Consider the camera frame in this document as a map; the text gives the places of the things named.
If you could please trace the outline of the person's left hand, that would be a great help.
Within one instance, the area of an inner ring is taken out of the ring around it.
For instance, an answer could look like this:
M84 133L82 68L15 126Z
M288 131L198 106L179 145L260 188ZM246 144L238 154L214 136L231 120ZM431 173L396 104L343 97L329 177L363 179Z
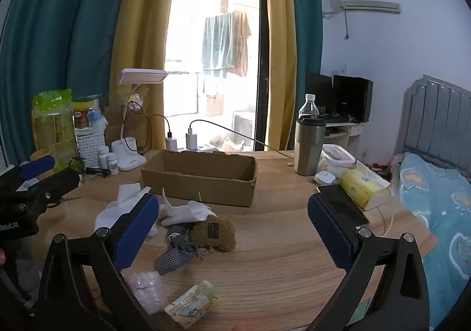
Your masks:
M4 250L0 249L0 266L4 266L6 263L6 255Z

